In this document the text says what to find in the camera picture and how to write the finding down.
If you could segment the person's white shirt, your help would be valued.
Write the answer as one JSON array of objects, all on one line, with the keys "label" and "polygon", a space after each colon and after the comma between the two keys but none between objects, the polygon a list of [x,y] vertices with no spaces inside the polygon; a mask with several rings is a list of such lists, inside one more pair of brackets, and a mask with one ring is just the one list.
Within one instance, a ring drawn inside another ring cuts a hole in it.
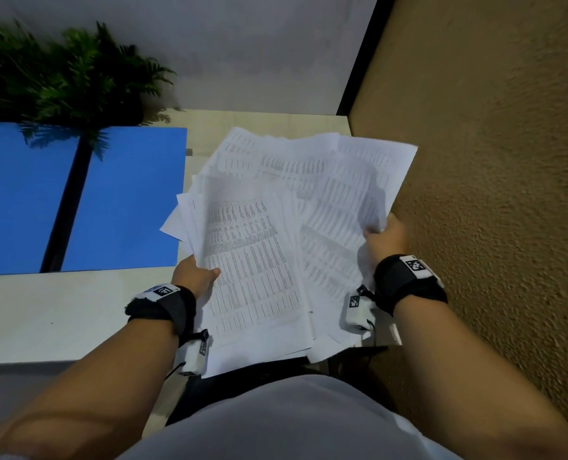
[{"label": "person's white shirt", "polygon": [[352,386],[304,375],[205,407],[117,460],[462,460]]}]

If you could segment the green fern plant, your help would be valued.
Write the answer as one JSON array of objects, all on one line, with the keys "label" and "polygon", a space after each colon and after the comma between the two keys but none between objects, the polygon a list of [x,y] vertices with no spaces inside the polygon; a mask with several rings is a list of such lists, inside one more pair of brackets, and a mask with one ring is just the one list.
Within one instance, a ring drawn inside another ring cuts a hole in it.
[{"label": "green fern plant", "polygon": [[0,122],[18,123],[33,148],[80,137],[102,159],[105,129],[141,124],[142,97],[161,97],[173,75],[136,45],[117,43],[104,23],[66,29],[58,42],[18,22],[0,25]]}]

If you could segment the person's right hand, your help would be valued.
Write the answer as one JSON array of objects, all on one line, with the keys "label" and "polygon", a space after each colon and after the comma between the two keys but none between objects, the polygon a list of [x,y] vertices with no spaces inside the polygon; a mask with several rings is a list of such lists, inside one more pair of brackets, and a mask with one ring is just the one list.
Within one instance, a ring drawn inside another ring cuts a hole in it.
[{"label": "person's right hand", "polygon": [[394,255],[410,255],[410,242],[404,224],[394,213],[387,215],[383,241],[366,241],[367,256],[372,270],[384,259]]}]

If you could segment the person's left hand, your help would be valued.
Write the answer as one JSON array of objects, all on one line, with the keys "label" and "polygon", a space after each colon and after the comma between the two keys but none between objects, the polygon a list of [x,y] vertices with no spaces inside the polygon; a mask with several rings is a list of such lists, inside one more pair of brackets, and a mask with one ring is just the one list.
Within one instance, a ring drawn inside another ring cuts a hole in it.
[{"label": "person's left hand", "polygon": [[195,255],[190,255],[175,267],[170,281],[174,286],[188,289],[196,299],[206,293],[211,287],[196,287],[195,270],[200,268],[196,264]]}]

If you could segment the blue mat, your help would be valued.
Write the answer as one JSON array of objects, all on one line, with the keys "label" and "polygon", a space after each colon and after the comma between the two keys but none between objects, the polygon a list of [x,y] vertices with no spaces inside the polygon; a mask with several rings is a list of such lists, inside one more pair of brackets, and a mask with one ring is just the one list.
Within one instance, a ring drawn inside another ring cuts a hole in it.
[{"label": "blue mat", "polygon": [[62,272],[171,267],[178,241],[160,231],[183,191],[188,131],[182,127],[104,129],[93,156]]},{"label": "blue mat", "polygon": [[0,123],[0,275],[40,271],[78,142],[54,127],[27,143]]}]

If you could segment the person's left forearm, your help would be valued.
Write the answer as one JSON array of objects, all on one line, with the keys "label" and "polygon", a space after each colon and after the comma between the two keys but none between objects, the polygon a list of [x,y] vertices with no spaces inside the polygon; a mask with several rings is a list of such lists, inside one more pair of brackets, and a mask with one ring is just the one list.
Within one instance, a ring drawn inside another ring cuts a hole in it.
[{"label": "person's left forearm", "polygon": [[113,460],[140,441],[179,344],[134,319],[0,425],[0,459]]}]

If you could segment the person's right forearm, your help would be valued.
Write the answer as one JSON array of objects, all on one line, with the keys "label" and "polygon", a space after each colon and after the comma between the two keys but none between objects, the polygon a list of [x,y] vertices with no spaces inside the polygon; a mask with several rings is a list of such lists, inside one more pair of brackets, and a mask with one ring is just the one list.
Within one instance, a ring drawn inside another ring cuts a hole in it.
[{"label": "person's right forearm", "polygon": [[394,310],[438,442],[465,460],[568,460],[568,422],[443,302]]}]

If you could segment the pile of printed paper sheets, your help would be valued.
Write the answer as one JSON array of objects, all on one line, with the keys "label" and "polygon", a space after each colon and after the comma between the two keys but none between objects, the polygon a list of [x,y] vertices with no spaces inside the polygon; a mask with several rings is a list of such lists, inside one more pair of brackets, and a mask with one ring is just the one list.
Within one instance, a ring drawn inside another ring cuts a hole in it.
[{"label": "pile of printed paper sheets", "polygon": [[373,332],[345,326],[370,285],[363,231],[382,230],[418,147],[336,133],[260,137],[235,127],[160,230],[221,274],[199,299],[204,378],[305,357],[318,363]]}]

